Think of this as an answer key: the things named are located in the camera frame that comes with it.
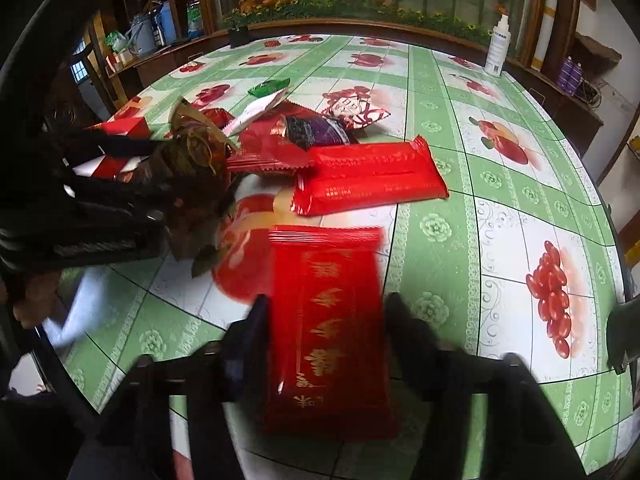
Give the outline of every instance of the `table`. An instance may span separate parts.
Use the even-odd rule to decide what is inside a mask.
[[[578,156],[546,112],[513,77],[440,52],[393,41],[307,35],[221,48],[145,89],[120,114],[143,114],[154,138],[168,131],[174,101],[239,114],[247,90],[289,77],[289,99],[321,110],[328,102],[369,100],[391,115],[358,133],[360,142],[422,135],[450,190],[448,200],[403,203],[318,218],[287,209],[290,186],[246,178],[217,243],[228,250],[215,272],[191,279],[191,261],[161,258],[88,269],[69,314],[66,370],[100,410],[133,359],[189,354],[242,319],[255,275],[250,227],[308,222],[327,227],[380,225],[380,289],[398,291],[416,316],[471,354],[517,352],[558,411],[588,471],[625,449],[632,437],[629,374],[607,368],[605,326],[625,300],[622,271],[606,213]],[[90,174],[98,162],[82,169]],[[549,240],[559,249],[573,333],[569,358],[556,352],[538,317],[526,275]],[[81,271],[61,278],[70,304]],[[401,431],[393,441],[341,443],[264,437],[232,406],[228,420],[248,478],[357,480],[409,478],[428,406],[392,367]],[[174,447],[188,456],[183,399],[172,403]],[[486,399],[474,398],[465,479],[479,476]]]

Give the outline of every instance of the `candy wrapper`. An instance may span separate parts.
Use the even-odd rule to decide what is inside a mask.
[[[293,174],[312,160],[305,150],[282,136],[245,135],[242,147],[226,161],[231,172]]]
[[[332,152],[342,156],[323,156]],[[312,148],[309,153],[313,167],[296,175],[291,204],[300,215],[449,196],[420,136],[411,142],[329,146]]]
[[[333,146],[350,142],[349,136],[337,120],[321,116],[313,119],[281,116],[271,129],[271,135],[287,137],[305,151],[312,146]]]
[[[215,231],[222,214],[221,203],[231,177],[226,158],[234,143],[193,105],[180,99],[174,105],[170,124],[173,138],[162,142],[153,155],[141,162],[123,180],[143,184],[168,183],[176,197],[166,212],[170,247],[176,259],[193,256],[198,247],[194,233],[211,223]]]
[[[393,438],[379,228],[276,226],[266,429]]]
[[[233,115],[224,108],[205,108],[202,110],[203,115],[218,128],[222,129],[235,119]]]
[[[357,130],[385,119],[391,115],[384,108],[373,105],[370,90],[363,86],[341,92],[330,92],[323,96],[329,99],[329,105],[322,110],[322,115],[340,119],[345,128]]]
[[[240,144],[245,143],[246,137],[273,134],[284,136],[285,125],[280,122],[283,116],[296,117],[299,119],[315,119],[317,117],[322,117],[318,112],[285,99],[272,110],[264,113],[260,118],[247,126],[247,128],[242,131],[238,137]]]
[[[238,117],[224,127],[223,133],[227,137],[240,133],[265,112],[276,107],[284,99],[286,92],[287,89],[283,88],[276,93],[256,99],[253,103],[247,105]]]
[[[356,146],[312,148],[316,178],[416,173],[428,171],[439,176],[429,145],[417,136],[409,142],[382,142]]]
[[[278,90],[286,88],[291,83],[291,79],[269,79],[264,83],[254,86],[248,90],[248,93],[254,97],[265,97],[266,95],[273,94]]]

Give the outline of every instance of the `red wrapper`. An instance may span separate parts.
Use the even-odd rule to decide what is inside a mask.
[[[290,173],[312,164],[311,157],[282,136],[247,134],[242,148],[226,160],[226,168],[232,172],[262,173],[277,171]]]
[[[333,152],[342,156],[332,156]],[[449,196],[429,147],[419,136],[411,142],[329,146],[309,153],[314,166],[298,172],[293,193],[292,210],[299,215]]]
[[[151,130],[144,117],[114,119],[91,127],[98,128],[109,135],[126,135],[132,139],[148,139],[151,137]]]
[[[202,113],[220,129],[224,128],[235,117],[224,108],[205,108]]]
[[[421,172],[440,176],[431,158],[429,145],[421,136],[410,142],[310,148],[308,153],[314,161],[315,178]]]
[[[247,137],[250,138],[251,136],[257,137],[269,135],[282,116],[297,117],[300,119],[313,119],[320,117],[320,114],[285,99],[273,108],[273,110],[261,115],[261,117],[249,124],[249,126],[240,132],[238,137],[240,144],[244,144]]]
[[[397,433],[374,259],[382,237],[379,228],[270,230],[268,430],[340,440]]]

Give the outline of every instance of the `printed fruit pattern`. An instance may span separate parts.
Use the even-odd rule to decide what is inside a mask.
[[[458,63],[460,66],[463,66],[465,68],[471,68],[471,65],[466,59],[462,59],[461,57],[458,57],[458,56],[456,57],[449,56],[449,59],[452,60],[454,63]]]
[[[200,90],[200,92],[198,92],[198,94],[196,95],[196,99],[191,104],[193,104],[198,109],[204,108],[209,103],[220,99],[230,88],[230,85],[222,84]]]
[[[453,77],[457,77],[458,79],[462,79],[462,81],[466,83],[466,87],[471,90],[475,90],[476,92],[480,92],[482,94],[498,98],[498,94],[494,90],[492,90],[491,88],[487,88],[486,86],[484,86],[482,83],[479,83],[478,81],[474,81],[473,79],[460,74],[449,74],[449,75]]]
[[[481,140],[486,148],[489,150],[495,148],[498,153],[518,164],[529,163],[529,157],[525,150],[520,147],[518,137],[504,124],[478,121],[473,117],[469,117],[469,121],[482,131],[484,136]]]
[[[223,218],[216,234],[220,259],[211,274],[227,297],[251,304],[257,294],[270,293],[269,228],[320,225],[320,217],[302,217],[291,212],[292,198],[290,187],[276,194],[262,190],[241,198]]]
[[[178,70],[183,74],[187,72],[197,72],[203,66],[204,66],[204,63],[201,63],[199,61],[190,61],[186,65],[181,66]]]
[[[353,57],[354,60],[350,61],[350,64],[369,68],[382,66],[383,62],[383,59],[377,54],[351,54],[351,57]]]
[[[142,108],[147,106],[151,101],[153,101],[152,97],[139,97],[133,96],[120,110],[118,110],[114,115],[114,119],[128,119],[130,117],[136,117],[141,111]]]
[[[556,352],[562,359],[569,357],[571,316],[569,296],[562,290],[566,285],[566,275],[560,268],[560,253],[549,241],[545,241],[539,265],[533,274],[527,274],[525,281],[531,295],[538,300],[538,315],[546,322],[546,335],[552,339]]]
[[[360,38],[361,45],[369,45],[369,46],[391,46],[391,43],[384,40],[379,40],[378,38]]]
[[[281,54],[279,52],[274,52],[273,54],[259,54],[258,56],[249,56],[249,59],[247,61],[240,64],[247,66],[262,65],[264,63],[270,63],[271,61],[276,61],[283,56],[284,54]]]
[[[311,41],[312,43],[317,43],[318,41],[322,41],[322,38],[312,36],[311,34],[302,34],[289,40],[289,43],[299,43],[300,41]]]

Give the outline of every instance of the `purple snack package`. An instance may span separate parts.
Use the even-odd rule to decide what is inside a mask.
[[[300,119],[285,117],[286,136],[303,150],[312,146],[349,144],[350,138],[339,121],[328,117]]]

